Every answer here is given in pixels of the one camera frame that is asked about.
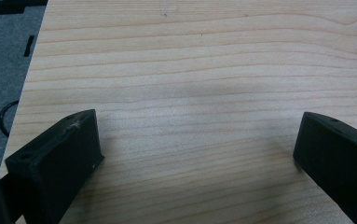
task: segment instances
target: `wooden board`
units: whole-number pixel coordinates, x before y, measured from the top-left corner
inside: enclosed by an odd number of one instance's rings
[[[357,1],[50,0],[5,157],[90,108],[62,223],[350,223],[292,152],[304,111],[357,128]]]

